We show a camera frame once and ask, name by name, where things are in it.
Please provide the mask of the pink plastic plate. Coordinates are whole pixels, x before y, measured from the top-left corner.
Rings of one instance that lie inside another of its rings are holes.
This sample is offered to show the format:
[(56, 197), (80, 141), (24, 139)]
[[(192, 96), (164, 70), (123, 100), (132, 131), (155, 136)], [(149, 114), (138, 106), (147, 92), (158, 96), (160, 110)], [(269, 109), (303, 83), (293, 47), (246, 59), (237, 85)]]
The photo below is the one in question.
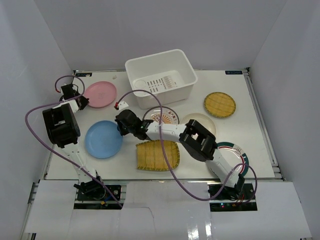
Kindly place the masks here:
[(117, 88), (109, 81), (98, 81), (85, 90), (84, 96), (89, 99), (90, 107), (104, 108), (116, 99)]

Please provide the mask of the blue plastic plate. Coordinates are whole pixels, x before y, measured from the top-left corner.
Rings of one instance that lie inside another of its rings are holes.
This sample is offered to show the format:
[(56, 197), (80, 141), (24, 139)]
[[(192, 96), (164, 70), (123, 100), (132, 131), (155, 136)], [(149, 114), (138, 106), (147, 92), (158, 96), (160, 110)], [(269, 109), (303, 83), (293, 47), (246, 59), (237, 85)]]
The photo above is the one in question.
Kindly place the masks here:
[(84, 138), (85, 149), (96, 159), (108, 159), (116, 155), (123, 144), (118, 125), (109, 120), (94, 123)]

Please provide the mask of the fan-shaped bamboo woven tray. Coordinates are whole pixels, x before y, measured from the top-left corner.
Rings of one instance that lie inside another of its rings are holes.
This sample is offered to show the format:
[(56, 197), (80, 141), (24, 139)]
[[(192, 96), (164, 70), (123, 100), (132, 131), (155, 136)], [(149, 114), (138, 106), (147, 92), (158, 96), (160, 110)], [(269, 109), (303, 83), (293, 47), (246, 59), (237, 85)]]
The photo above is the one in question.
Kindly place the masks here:
[[(180, 164), (180, 150), (178, 144), (164, 140), (164, 150), (172, 169)], [(143, 171), (166, 172), (169, 167), (165, 160), (160, 140), (151, 140), (136, 145), (136, 168)]]

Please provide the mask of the orange sunburst pattern plate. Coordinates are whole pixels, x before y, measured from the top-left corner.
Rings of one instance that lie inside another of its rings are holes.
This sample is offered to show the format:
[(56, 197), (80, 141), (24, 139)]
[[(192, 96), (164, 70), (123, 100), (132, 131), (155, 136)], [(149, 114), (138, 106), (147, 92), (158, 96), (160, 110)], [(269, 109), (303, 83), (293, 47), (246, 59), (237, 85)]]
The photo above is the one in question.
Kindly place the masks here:
[[(160, 107), (152, 107), (145, 112), (142, 119), (143, 120), (153, 120), (159, 122), (160, 120), (161, 109)], [(178, 114), (171, 108), (167, 106), (162, 107), (162, 120), (163, 124), (173, 124), (179, 125), (180, 119)]]

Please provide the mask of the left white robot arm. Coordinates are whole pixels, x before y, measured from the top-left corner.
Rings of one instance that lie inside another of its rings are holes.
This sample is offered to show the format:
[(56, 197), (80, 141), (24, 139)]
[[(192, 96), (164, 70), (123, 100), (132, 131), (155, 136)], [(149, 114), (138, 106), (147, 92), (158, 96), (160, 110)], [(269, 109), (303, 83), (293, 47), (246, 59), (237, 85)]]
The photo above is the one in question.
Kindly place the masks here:
[(100, 181), (101, 178), (81, 151), (78, 142), (81, 131), (74, 115), (88, 102), (83, 96), (63, 100), (57, 106), (43, 110), (42, 115), (49, 140), (64, 152), (77, 173), (78, 183), (74, 187), (88, 198), (100, 200), (106, 194), (106, 187), (93, 180)]

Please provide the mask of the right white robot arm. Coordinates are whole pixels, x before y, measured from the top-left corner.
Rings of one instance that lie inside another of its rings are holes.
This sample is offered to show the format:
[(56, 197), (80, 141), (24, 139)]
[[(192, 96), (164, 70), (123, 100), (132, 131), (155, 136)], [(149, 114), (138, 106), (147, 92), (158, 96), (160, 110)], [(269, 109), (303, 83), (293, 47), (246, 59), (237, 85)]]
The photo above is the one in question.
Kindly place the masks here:
[(142, 141), (182, 144), (192, 158), (204, 162), (225, 183), (229, 198), (236, 200), (243, 195), (245, 178), (223, 157), (216, 137), (197, 120), (191, 119), (186, 124), (159, 124), (150, 119), (141, 120), (133, 111), (125, 109), (116, 115), (115, 121), (122, 136), (132, 134)]

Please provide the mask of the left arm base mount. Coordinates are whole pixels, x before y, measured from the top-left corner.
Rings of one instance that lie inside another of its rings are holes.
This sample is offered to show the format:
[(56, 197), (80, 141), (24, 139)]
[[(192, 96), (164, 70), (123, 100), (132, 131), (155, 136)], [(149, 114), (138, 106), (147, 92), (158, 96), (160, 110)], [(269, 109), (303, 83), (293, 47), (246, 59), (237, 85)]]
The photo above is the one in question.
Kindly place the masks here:
[(93, 185), (83, 189), (79, 184), (74, 184), (74, 187), (77, 189), (73, 205), (75, 210), (121, 210), (123, 207), (121, 185), (106, 185), (119, 204), (101, 185)]

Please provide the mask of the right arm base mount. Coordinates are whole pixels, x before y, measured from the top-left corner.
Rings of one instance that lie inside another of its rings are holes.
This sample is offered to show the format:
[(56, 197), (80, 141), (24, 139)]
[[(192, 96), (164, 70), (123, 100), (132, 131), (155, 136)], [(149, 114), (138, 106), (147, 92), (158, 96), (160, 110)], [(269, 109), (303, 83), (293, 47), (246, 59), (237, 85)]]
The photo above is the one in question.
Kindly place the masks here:
[(245, 203), (253, 194), (254, 187), (245, 183), (239, 196), (232, 197), (224, 189), (219, 196), (209, 202), (210, 211), (213, 212), (255, 212), (258, 210), (256, 197)]

